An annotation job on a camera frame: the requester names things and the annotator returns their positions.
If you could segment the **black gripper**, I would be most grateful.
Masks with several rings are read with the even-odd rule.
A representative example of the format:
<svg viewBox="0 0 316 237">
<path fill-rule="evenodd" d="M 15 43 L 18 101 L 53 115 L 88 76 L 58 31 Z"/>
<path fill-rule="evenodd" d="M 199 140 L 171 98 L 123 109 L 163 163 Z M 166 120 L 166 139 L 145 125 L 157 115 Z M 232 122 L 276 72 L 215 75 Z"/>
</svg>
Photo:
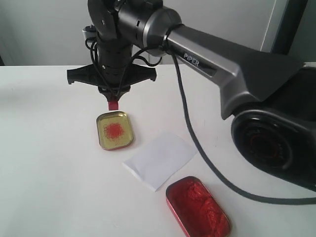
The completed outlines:
<svg viewBox="0 0 316 237">
<path fill-rule="evenodd" d="M 132 54 L 132 44 L 115 39 L 102 42 L 99 38 L 85 40 L 91 64 L 67 70 L 68 84 L 81 82 L 98 87 L 108 102 L 118 102 L 136 83 L 156 80 L 156 64 L 149 63 L 141 54 L 156 49 L 146 46 Z"/>
</svg>

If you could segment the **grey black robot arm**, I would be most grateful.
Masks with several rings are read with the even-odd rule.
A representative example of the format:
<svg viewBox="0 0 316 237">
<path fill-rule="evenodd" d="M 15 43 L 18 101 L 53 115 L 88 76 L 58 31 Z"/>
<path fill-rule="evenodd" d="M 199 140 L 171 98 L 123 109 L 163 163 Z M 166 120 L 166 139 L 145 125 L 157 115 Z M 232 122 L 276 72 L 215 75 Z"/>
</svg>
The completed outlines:
<svg viewBox="0 0 316 237">
<path fill-rule="evenodd" d="M 88 11 L 92 26 L 83 32 L 93 61 L 68 70 L 69 83 L 96 86 L 116 108 L 133 84 L 157 76 L 133 64 L 133 46 L 173 55 L 219 87 L 221 116 L 234 117 L 233 141 L 248 162 L 316 189 L 315 68 L 187 27 L 160 0 L 90 0 Z"/>
</svg>

